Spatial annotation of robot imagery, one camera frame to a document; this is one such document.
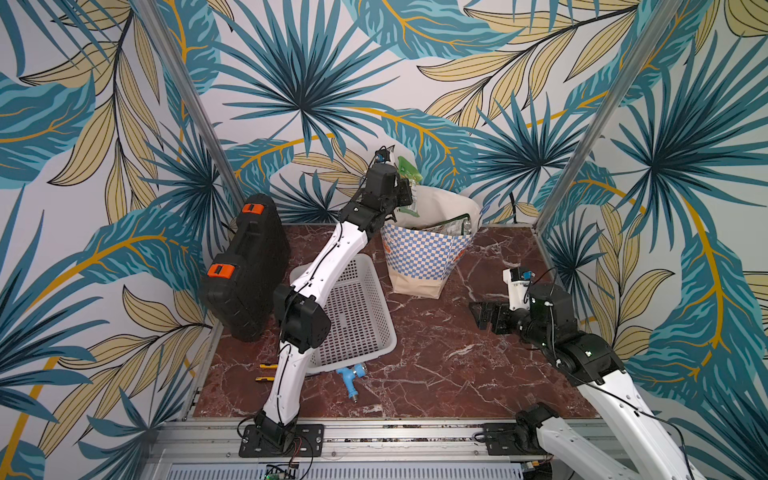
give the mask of orange latch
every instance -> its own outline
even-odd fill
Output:
[[[214,263],[208,269],[208,276],[214,278],[232,278],[232,274],[235,271],[234,265],[227,265],[226,263]]]
[[[264,212],[264,205],[262,204],[245,204],[245,207],[243,207],[244,214],[261,215],[262,212]]]

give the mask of green snack package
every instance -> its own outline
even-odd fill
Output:
[[[424,177],[422,177],[422,175],[419,173],[419,170],[404,157],[397,157],[397,160],[397,170],[400,173],[400,177],[407,179],[411,184],[411,193],[413,196],[412,204],[408,205],[407,207],[400,207],[397,209],[397,211],[401,214],[411,215],[412,217],[418,218],[420,216],[416,203],[416,190],[413,187],[414,185],[424,180]]]

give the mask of black cable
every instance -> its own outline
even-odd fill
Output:
[[[685,458],[685,466],[686,466],[686,468],[688,468],[688,475],[690,475],[690,477],[691,477],[691,480],[693,480],[694,478],[696,478],[696,477],[694,477],[694,471],[693,471],[693,469],[691,469],[691,467],[690,467],[690,461],[688,460],[688,453],[685,451],[685,450],[686,450],[686,447],[685,447],[685,438],[683,437],[683,433],[682,433],[682,431],[681,431],[681,430],[680,430],[680,429],[677,427],[677,425],[673,424],[672,422],[668,422],[667,420],[664,420],[664,419],[660,419],[659,417],[657,417],[657,416],[654,416],[654,415],[651,415],[650,413],[646,413],[646,412],[643,412],[643,411],[642,411],[642,410],[640,410],[638,407],[636,407],[636,406],[632,405],[631,403],[629,403],[627,400],[624,400],[624,399],[622,399],[620,396],[614,395],[613,393],[611,393],[611,392],[608,392],[607,390],[603,390],[602,388],[600,388],[600,387],[598,387],[598,386],[595,386],[595,385],[592,385],[591,383],[583,382],[583,381],[581,381],[580,379],[577,379],[576,377],[574,377],[573,375],[571,375],[570,373],[566,373],[566,372],[564,372],[564,373],[565,373],[565,375],[566,375],[566,376],[568,376],[568,377],[570,377],[570,378],[574,379],[575,381],[579,382],[581,385],[586,385],[586,386],[588,386],[588,387],[590,387],[590,388],[592,388],[592,389],[595,389],[595,390],[597,390],[597,391],[599,391],[599,392],[603,392],[605,395],[608,395],[608,396],[611,396],[611,397],[615,398],[615,399],[616,399],[616,400],[618,400],[619,402],[622,402],[622,403],[626,403],[626,404],[627,404],[627,405],[628,405],[630,408],[632,408],[632,409],[634,410],[634,414],[635,414],[635,415],[637,415],[637,416],[640,416],[640,415],[645,415],[645,416],[646,416],[646,417],[648,417],[649,419],[654,419],[654,420],[657,420],[657,421],[659,421],[659,422],[662,422],[662,423],[666,423],[667,425],[669,425],[670,427],[672,427],[673,429],[675,429],[675,432],[677,432],[677,434],[680,436],[680,450],[682,450],[682,451],[683,451],[683,457]]]
[[[306,477],[306,474],[310,473],[310,470],[312,469],[312,464],[315,462],[315,448],[312,446],[312,442],[306,439],[304,435],[299,434],[299,437],[304,439],[304,442],[306,442],[307,447],[310,449],[310,466],[307,467],[306,471],[304,472],[304,475],[301,475],[301,478],[299,480],[304,480],[304,477]]]

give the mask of aluminum frame pole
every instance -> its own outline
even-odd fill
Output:
[[[614,83],[608,89],[605,100],[594,115],[594,120],[587,127],[587,131],[576,146],[571,160],[563,169],[557,184],[549,195],[546,204],[541,209],[538,219],[534,223],[534,229],[541,233],[554,216],[554,212],[560,206],[565,194],[571,188],[578,171],[587,161],[587,156],[592,152],[594,142],[598,140],[605,125],[611,119],[611,115],[616,111],[621,100],[629,91],[634,83],[634,79],[640,74],[646,60],[651,52],[656,48],[656,44],[661,40],[661,35],[667,30],[667,26],[672,22],[683,0],[659,0],[656,8],[651,13],[650,20],[645,29],[640,33],[637,44],[627,55],[627,61],[624,67],[619,71],[614,79]]]
[[[197,94],[192,77],[187,71],[187,66],[176,49],[174,39],[170,36],[170,31],[160,14],[160,10],[157,9],[156,0],[134,0],[134,6],[141,22],[147,29],[147,35],[151,38],[157,53],[160,55],[163,66],[168,70],[171,79],[176,84],[176,89],[189,111],[195,128],[203,138],[203,143],[219,171],[224,187],[230,192],[235,205],[242,207],[245,204],[243,191],[237,183],[232,166],[227,160],[208,115],[205,113],[200,95]]]

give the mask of tropical leaf wallpaper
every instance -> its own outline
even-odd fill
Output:
[[[545,232],[709,478],[768,478],[766,7],[684,2]]]
[[[335,221],[394,144],[507,223],[536,220],[661,2],[157,6],[283,221]],[[236,206],[128,0],[0,19],[0,480],[134,478],[210,345],[195,292]],[[767,32],[764,0],[683,2],[545,231],[584,328],[712,478],[768,471]]]
[[[160,7],[206,91],[212,8]],[[130,2],[0,17],[0,478],[133,478],[208,351],[234,205]]]

